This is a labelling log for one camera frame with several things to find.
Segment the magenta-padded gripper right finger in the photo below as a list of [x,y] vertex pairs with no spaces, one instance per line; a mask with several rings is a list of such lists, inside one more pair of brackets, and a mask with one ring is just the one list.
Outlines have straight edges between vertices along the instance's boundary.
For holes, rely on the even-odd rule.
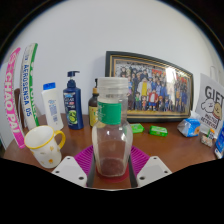
[[129,157],[129,176],[132,188],[139,188],[171,174],[158,156],[149,156],[132,147]]

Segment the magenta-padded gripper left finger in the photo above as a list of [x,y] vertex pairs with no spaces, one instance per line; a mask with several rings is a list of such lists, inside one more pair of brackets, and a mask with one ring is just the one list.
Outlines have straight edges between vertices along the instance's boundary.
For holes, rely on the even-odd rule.
[[87,147],[76,156],[66,156],[52,173],[81,187],[92,187],[95,175],[93,147]]

